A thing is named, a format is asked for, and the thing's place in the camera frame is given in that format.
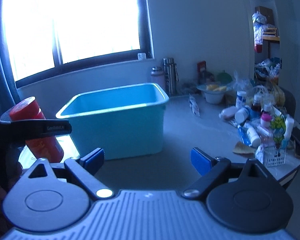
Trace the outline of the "red vitamin tube bottle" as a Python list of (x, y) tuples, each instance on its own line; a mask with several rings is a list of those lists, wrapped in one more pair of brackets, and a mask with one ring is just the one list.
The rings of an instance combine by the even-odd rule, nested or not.
[[(17, 103), (9, 112), (12, 121), (45, 119), (38, 102), (34, 96)], [(35, 135), (41, 134), (38, 127), (31, 127)], [(36, 137), (26, 141), (26, 145), (39, 158), (46, 158), (50, 163), (59, 163), (64, 157), (64, 151), (56, 137)]]

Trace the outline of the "white bin lid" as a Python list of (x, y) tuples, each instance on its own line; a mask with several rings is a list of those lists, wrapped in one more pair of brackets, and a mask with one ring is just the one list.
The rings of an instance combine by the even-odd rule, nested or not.
[(19, 157), (22, 164), (40, 158), (47, 158), (51, 163), (79, 158), (79, 152), (69, 135), (26, 140), (26, 148), (28, 150), (22, 150)]

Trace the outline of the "clear acrylic stand figure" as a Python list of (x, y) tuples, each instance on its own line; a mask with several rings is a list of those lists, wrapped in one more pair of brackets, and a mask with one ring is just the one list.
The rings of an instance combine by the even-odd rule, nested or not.
[(285, 117), (274, 116), (270, 122), (270, 131), (273, 139), (273, 146), (266, 149), (264, 154), (264, 165), (275, 167), (285, 164), (286, 152), (282, 149), (284, 134), (286, 131)]

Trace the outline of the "white bottle near edge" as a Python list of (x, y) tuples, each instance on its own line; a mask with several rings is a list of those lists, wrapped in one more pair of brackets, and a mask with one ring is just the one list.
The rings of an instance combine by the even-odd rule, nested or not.
[(247, 126), (247, 136), (253, 147), (258, 148), (261, 144), (261, 138), (252, 126)]

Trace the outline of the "blue toothpaste tube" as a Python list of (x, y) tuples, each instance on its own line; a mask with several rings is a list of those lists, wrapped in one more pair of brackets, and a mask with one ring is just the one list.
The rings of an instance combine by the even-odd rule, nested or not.
[(247, 133), (245, 132), (244, 128), (241, 125), (237, 125), (237, 130), (241, 139), (241, 142), (246, 146), (251, 147), (252, 143), (250, 142)]

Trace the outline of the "pink cap white bottle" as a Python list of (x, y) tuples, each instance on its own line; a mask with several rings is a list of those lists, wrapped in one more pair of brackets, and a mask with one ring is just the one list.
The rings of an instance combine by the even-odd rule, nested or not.
[(272, 120), (271, 115), (269, 113), (263, 112), (261, 114), (260, 124), (265, 128), (269, 128), (271, 120)]

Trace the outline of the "white jar blue label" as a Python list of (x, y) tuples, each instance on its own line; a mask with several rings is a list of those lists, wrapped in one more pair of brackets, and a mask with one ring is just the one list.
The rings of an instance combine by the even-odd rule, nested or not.
[(242, 124), (246, 120), (250, 118), (250, 112), (251, 108), (249, 106), (244, 106), (240, 108), (236, 113), (235, 113), (235, 121), (237, 124)]

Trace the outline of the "white bottle lying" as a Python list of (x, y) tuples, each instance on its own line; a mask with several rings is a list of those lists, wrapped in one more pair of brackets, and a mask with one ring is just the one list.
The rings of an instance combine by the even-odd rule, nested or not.
[(225, 109), (223, 109), (221, 111), (221, 113), (219, 113), (219, 118), (224, 119), (224, 120), (233, 118), (237, 111), (238, 111), (238, 108), (236, 106), (226, 107)]

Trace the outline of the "brown syrup bottle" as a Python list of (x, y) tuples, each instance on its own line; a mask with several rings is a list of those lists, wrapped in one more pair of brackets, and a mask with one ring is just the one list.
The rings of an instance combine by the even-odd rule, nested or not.
[(255, 94), (253, 99), (253, 104), (251, 106), (251, 110), (256, 113), (261, 113), (261, 102), (262, 102), (262, 95)]

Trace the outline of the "white medicine bottle upright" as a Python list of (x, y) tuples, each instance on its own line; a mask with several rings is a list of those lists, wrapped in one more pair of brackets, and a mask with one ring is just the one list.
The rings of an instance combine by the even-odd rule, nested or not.
[(236, 108), (241, 109), (242, 107), (245, 106), (247, 100), (247, 92), (243, 90), (237, 91), (236, 94)]

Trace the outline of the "teal plastic storage bin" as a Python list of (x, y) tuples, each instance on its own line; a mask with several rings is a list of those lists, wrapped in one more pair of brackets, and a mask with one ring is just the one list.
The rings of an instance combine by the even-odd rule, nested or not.
[(72, 126), (80, 156), (96, 148), (105, 159), (159, 153), (164, 144), (164, 114), (169, 97), (156, 83), (140, 83), (77, 94), (57, 113)]

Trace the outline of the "white sachet packet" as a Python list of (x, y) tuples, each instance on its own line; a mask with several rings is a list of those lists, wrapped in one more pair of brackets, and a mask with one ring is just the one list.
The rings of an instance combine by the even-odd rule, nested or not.
[(196, 99), (191, 94), (189, 95), (189, 104), (190, 104), (190, 108), (192, 110), (192, 113), (195, 116), (200, 117), (200, 111), (199, 111), (199, 107), (197, 105)]

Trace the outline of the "white bowl with fruit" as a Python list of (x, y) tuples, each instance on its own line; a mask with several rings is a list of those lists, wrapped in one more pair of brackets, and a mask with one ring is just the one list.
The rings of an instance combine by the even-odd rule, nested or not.
[(198, 85), (197, 89), (206, 99), (207, 103), (218, 105), (223, 101), (226, 92), (230, 91), (229, 86), (219, 85), (217, 83)]

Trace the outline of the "clear plastic bag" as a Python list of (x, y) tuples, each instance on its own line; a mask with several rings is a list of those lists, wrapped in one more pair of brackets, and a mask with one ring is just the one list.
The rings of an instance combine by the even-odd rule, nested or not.
[(232, 85), (233, 90), (236, 92), (244, 91), (247, 93), (247, 97), (253, 96), (253, 85), (251, 84), (250, 79), (242, 79), (240, 78), (238, 72), (234, 71), (234, 83)]

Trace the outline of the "small white windowsill device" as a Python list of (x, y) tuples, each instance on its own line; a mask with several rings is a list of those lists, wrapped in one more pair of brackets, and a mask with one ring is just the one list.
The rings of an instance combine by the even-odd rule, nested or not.
[(146, 53), (138, 53), (138, 60), (143, 61), (147, 59)]

